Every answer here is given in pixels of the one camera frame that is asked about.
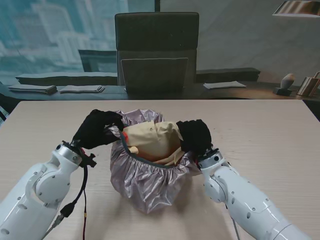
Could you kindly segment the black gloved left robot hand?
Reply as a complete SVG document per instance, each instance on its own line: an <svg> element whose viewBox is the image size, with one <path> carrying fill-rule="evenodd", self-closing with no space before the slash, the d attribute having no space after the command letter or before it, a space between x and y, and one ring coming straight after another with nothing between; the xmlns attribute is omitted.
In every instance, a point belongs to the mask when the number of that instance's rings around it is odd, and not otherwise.
<svg viewBox="0 0 320 240"><path fill-rule="evenodd" d="M120 131L124 129L123 116L113 111L94 109L85 118L72 138L75 147L87 150L102 145L109 145L119 138L109 128L116 126Z"/></svg>

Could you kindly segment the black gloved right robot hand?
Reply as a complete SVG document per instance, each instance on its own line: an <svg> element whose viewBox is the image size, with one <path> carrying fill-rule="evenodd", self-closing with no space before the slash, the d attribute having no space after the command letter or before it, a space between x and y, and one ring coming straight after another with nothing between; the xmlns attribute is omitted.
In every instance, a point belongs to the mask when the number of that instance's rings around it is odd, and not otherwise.
<svg viewBox="0 0 320 240"><path fill-rule="evenodd" d="M212 148L210 130L201 119L178 121L176 124L182 137L180 141L182 151L202 156Z"/></svg>

